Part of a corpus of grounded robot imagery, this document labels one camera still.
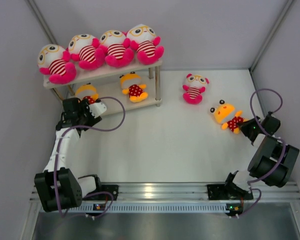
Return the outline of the pink panda plush top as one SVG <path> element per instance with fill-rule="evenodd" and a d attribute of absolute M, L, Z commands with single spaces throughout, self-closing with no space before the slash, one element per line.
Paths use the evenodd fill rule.
<path fill-rule="evenodd" d="M 210 84 L 208 78 L 198 75 L 189 73 L 186 76 L 185 82 L 182 85 L 184 93 L 182 95 L 183 99 L 186 103 L 197 105 L 202 102 L 204 93 Z"/>

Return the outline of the pink panda plush with glasses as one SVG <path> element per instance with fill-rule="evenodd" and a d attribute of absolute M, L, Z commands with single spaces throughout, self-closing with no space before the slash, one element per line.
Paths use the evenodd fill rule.
<path fill-rule="evenodd" d="M 159 46 L 161 38 L 148 25 L 134 26 L 126 37 L 130 40 L 130 48 L 136 52 L 137 60 L 143 65 L 152 65 L 164 55 L 164 47 Z"/>

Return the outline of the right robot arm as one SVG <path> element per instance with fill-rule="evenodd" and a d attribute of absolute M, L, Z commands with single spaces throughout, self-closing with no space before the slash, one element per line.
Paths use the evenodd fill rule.
<path fill-rule="evenodd" d="M 260 145 L 248 165 L 248 175 L 268 186 L 283 187 L 289 180 L 300 150 L 275 137 L 281 121 L 271 114 L 240 122 L 238 128 L 252 144 Z"/>

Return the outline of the orange plush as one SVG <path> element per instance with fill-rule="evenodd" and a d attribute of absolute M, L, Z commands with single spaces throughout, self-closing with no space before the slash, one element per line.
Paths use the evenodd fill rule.
<path fill-rule="evenodd" d="M 75 97 L 80 100 L 88 100 L 90 104 L 93 104 L 99 98 L 99 94 L 97 93 L 97 89 L 91 83 L 87 83 L 81 85 L 76 90 Z"/>
<path fill-rule="evenodd" d="M 239 125 L 247 121 L 246 118 L 242 117 L 242 110 L 237 110 L 233 104 L 225 102 L 223 99 L 219 101 L 218 106 L 211 107 L 209 112 L 222 130 L 229 129 L 234 134 L 239 134 Z"/>
<path fill-rule="evenodd" d="M 146 84 L 142 84 L 142 78 L 134 71 L 123 74 L 119 77 L 122 93 L 128 96 L 132 103 L 139 103 L 148 98 L 148 93 L 145 91 Z"/>

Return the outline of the orange plush top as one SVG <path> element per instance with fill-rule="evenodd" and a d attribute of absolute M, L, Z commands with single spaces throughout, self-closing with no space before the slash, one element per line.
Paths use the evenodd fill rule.
<path fill-rule="evenodd" d="M 122 93 L 128 96 L 132 103 L 139 103 L 148 98 L 148 93 L 145 91 L 146 84 L 142 84 L 142 78 L 134 71 L 123 74 L 119 77 Z"/>

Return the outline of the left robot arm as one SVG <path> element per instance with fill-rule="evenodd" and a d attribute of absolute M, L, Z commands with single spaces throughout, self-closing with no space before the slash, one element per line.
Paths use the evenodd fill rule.
<path fill-rule="evenodd" d="M 77 97 L 62 102 L 63 112 L 55 126 L 55 144 L 42 173 L 34 177 L 34 184 L 45 212 L 79 207 L 83 198 L 99 199 L 103 187 L 96 174 L 77 177 L 69 167 L 72 151 L 83 131 L 102 120 L 107 110 L 99 99 L 90 103 Z"/>

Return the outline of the orange plush bottom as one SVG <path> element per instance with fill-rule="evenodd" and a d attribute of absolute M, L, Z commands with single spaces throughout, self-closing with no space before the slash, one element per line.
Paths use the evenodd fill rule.
<path fill-rule="evenodd" d="M 80 100 L 88 100 L 90 104 L 93 104 L 99 98 L 99 94 L 97 93 L 97 89 L 91 83 L 87 83 L 81 85 L 76 90 L 75 97 Z"/>

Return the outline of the pink panda plush face down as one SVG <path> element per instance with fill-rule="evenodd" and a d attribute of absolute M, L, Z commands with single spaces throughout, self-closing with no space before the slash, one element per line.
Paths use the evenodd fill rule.
<path fill-rule="evenodd" d="M 83 33 L 70 40 L 67 50 L 81 69 L 92 71 L 105 63 L 105 52 L 99 46 L 99 40 L 95 36 Z"/>

